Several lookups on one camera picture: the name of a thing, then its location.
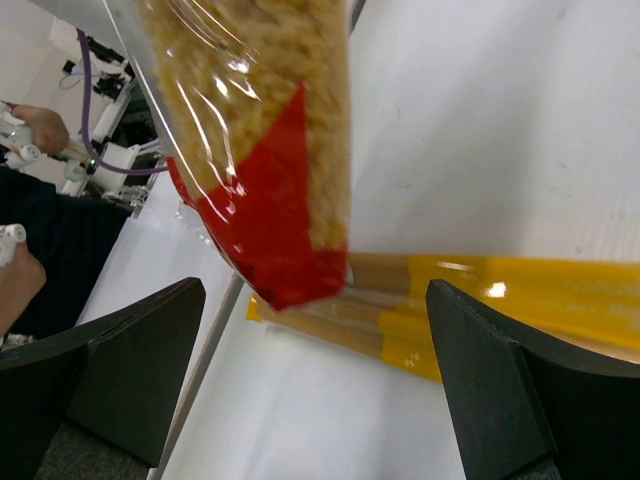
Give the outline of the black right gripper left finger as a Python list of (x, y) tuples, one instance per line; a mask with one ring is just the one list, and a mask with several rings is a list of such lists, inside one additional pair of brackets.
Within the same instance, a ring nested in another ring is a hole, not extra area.
[(1, 354), (4, 479), (145, 479), (158, 467), (205, 289), (180, 280)]

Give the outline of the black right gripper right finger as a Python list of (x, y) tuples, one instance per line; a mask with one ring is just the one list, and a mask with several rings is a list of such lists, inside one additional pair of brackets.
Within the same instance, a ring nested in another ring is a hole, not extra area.
[(639, 367), (512, 319), (444, 280), (426, 309), (469, 479), (636, 479)]

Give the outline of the person's hand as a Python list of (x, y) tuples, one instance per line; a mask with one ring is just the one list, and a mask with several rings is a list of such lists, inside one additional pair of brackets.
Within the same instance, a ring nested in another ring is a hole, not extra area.
[(19, 244), (13, 260), (1, 268), (1, 335), (6, 335), (46, 283), (46, 272), (26, 244)]

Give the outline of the red clear fusilli bag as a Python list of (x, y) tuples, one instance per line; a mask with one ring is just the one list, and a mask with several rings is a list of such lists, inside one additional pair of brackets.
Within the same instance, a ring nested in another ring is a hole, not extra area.
[(222, 256), (277, 310), (345, 284), (350, 214), (343, 1), (110, 1), (171, 155)]

